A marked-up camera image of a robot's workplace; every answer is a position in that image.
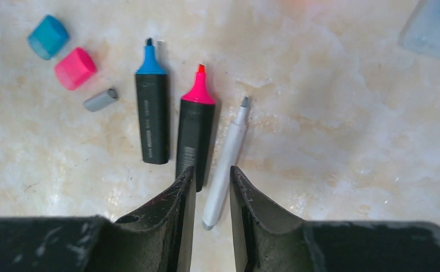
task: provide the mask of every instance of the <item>gray marker tip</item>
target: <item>gray marker tip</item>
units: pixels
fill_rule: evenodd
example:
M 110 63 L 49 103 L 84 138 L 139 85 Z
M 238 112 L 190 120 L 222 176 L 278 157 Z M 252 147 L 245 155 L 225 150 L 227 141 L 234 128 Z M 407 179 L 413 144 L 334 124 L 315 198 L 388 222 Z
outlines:
M 206 225 L 206 224 L 204 223 L 204 221 L 202 221 L 202 225 L 203 225 L 203 228 L 204 228 L 205 230 L 207 230 L 207 231 L 212 230 L 213 227 L 214 227 L 214 226 L 208 226 L 208 225 Z
M 243 101 L 241 102 L 241 106 L 244 108 L 248 108 L 248 105 L 250 105 L 250 99 L 248 98 L 248 96 L 245 96 L 243 98 Z

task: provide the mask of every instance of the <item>marker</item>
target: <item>marker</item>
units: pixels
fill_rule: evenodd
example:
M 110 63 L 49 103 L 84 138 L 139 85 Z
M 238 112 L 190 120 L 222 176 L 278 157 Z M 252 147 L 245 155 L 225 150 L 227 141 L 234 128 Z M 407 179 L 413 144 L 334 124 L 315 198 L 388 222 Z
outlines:
M 176 177 L 188 166 L 195 167 L 197 192 L 205 178 L 214 114 L 215 101 L 208 94 L 206 73 L 200 64 L 193 88 L 181 97 L 176 158 Z
M 241 142 L 245 136 L 248 105 L 248 97 L 243 98 L 236 118 L 228 127 L 225 143 L 221 149 L 220 159 L 216 166 L 210 193 L 203 211 L 203 228 L 207 231 L 211 230 L 220 219 L 221 208 L 228 192 L 230 167 L 236 164 Z
M 143 161 L 165 164 L 169 153 L 168 76 L 155 57 L 151 38 L 146 40 L 143 65 L 136 71 L 136 100 Z

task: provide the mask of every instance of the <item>gray cap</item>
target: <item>gray cap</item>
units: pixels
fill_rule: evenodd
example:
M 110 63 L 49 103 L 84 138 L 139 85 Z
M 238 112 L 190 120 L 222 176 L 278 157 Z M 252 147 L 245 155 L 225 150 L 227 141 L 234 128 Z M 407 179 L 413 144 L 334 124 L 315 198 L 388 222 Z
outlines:
M 83 106 L 90 112 L 95 112 L 105 108 L 106 106 L 117 100 L 118 94 L 116 93 L 115 89 L 110 88 L 106 91 L 98 93 L 92 98 L 89 98 L 88 100 L 83 102 Z
M 210 230 L 212 230 L 212 229 L 213 229 L 213 227 L 215 226 L 215 225 L 213 225 L 213 226 L 208 226 L 208 225 L 206 225 L 206 224 L 205 224 L 205 222 L 204 222 L 204 221 L 202 221 L 202 225 L 203 225 L 203 228 L 204 228 L 205 230 L 207 230 L 207 231 L 210 231 Z

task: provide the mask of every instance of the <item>translucent blue object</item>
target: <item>translucent blue object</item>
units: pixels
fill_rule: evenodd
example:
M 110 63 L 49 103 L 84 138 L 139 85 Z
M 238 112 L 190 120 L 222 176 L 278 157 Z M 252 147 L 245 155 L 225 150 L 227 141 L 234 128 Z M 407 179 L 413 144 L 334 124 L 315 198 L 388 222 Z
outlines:
M 50 60 L 66 44 L 70 35 L 59 20 L 51 15 L 43 18 L 28 36 L 29 47 L 40 58 Z
M 399 44 L 440 58 L 440 0 L 421 0 L 405 25 Z

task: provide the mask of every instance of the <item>pink highlighter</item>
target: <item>pink highlighter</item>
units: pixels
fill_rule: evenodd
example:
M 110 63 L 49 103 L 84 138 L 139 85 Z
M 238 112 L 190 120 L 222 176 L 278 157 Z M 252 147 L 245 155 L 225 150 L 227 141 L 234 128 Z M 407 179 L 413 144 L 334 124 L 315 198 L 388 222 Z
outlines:
M 197 192 L 202 190 L 206 178 L 214 115 L 215 101 L 206 89 L 204 66 L 199 65 L 193 88 L 180 102 L 176 158 L 176 177 L 188 166 L 195 167 Z
M 96 66 L 88 53 L 77 47 L 56 64 L 54 71 L 61 85 L 74 91 L 96 73 Z

